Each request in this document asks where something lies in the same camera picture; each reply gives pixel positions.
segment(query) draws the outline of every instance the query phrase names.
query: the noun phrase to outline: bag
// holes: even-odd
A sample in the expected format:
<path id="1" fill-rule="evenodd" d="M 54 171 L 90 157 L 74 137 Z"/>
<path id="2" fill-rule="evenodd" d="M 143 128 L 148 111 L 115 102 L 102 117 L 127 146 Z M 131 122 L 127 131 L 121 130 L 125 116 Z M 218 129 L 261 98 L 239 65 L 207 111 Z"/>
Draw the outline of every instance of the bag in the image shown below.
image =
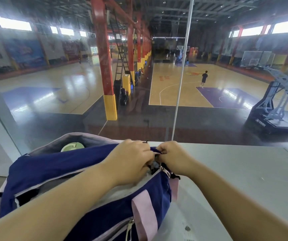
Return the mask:
<path id="1" fill-rule="evenodd" d="M 58 152 L 70 142 L 81 142 L 85 148 Z M 101 162 L 116 146 L 116 142 L 107 138 L 72 133 L 21 156 L 9 168 L 0 218 Z M 78 221 L 65 240 L 151 240 L 172 198 L 171 174 L 166 167 L 158 166 L 152 172 L 136 186 L 118 186 L 108 192 Z"/>

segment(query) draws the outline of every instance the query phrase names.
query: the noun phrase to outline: person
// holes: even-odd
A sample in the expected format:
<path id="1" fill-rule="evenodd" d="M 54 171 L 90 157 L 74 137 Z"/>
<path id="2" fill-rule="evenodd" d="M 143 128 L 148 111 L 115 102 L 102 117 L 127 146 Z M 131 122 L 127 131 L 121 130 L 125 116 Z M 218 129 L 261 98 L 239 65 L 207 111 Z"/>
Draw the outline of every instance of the person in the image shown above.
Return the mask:
<path id="1" fill-rule="evenodd" d="M 201 87 L 203 88 L 204 83 L 206 82 L 206 78 L 208 77 L 208 71 L 205 71 L 204 74 L 202 74 L 202 82 L 201 82 Z"/>
<path id="2" fill-rule="evenodd" d="M 157 149 L 162 152 L 160 162 L 197 185 L 234 241 L 288 240 L 288 223 L 198 162 L 177 142 L 164 142 Z M 139 182 L 153 159 L 148 144 L 123 141 L 101 163 L 1 218 L 0 241 L 64 240 L 78 220 L 109 190 Z"/>

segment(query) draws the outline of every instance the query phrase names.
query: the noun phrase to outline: zipper pull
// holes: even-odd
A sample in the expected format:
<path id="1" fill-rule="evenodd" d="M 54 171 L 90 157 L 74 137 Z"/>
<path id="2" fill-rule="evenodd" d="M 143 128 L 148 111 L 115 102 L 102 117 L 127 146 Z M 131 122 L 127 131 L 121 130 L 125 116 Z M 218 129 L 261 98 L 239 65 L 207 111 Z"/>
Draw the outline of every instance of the zipper pull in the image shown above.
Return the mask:
<path id="1" fill-rule="evenodd" d="M 127 230 L 126 230 L 126 238 L 125 238 L 125 241 L 132 241 L 132 226 L 134 224 L 134 218 L 132 217 L 130 219 L 130 221 L 128 222 L 128 225 L 127 225 Z"/>
<path id="2" fill-rule="evenodd" d="M 168 176 L 168 178 L 171 177 L 171 174 L 169 173 L 169 171 L 166 170 L 164 167 L 160 166 L 159 169 L 160 169 L 162 172 L 166 173 L 166 175 Z"/>

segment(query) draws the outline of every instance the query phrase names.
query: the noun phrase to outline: ladder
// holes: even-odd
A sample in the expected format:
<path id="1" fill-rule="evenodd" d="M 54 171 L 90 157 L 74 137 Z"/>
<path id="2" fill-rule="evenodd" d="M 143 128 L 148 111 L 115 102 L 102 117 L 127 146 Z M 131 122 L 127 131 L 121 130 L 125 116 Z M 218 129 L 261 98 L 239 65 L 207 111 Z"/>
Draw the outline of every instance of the ladder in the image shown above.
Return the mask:
<path id="1" fill-rule="evenodd" d="M 114 35 L 114 38 L 115 38 L 115 42 L 116 42 L 116 45 L 117 45 L 117 50 L 118 50 L 118 59 L 117 59 L 117 65 L 116 65 L 115 80 L 118 78 L 118 76 L 119 76 L 118 80 L 122 79 L 123 70 L 124 70 L 124 73 L 125 74 L 129 74 L 130 75 L 130 80 L 133 81 L 132 75 L 130 74 L 130 69 L 129 69 L 129 66 L 128 66 L 128 61 L 127 61 L 127 56 L 126 56 L 126 51 L 125 51 L 126 39 L 125 39 L 125 41 L 122 40 L 122 35 L 120 33 L 120 29 L 119 29 L 119 26 L 118 26 L 118 21 L 117 21 L 115 10 L 113 11 L 113 13 L 114 13 L 114 22 L 115 22 L 115 24 L 117 26 L 117 30 L 114 29 L 112 22 L 110 22 L 110 27 L 111 27 L 111 30 L 113 32 L 113 35 Z"/>

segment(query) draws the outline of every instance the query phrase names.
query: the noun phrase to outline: person's right hand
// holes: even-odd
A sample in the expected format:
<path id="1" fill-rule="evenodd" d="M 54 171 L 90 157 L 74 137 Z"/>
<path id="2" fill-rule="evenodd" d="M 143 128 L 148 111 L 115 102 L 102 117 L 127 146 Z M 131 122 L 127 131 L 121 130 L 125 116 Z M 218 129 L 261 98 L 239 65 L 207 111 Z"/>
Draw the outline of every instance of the person's right hand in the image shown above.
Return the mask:
<path id="1" fill-rule="evenodd" d="M 167 141 L 156 147 L 162 154 L 159 155 L 159 161 L 178 175 L 189 176 L 194 162 L 192 158 L 176 141 Z"/>

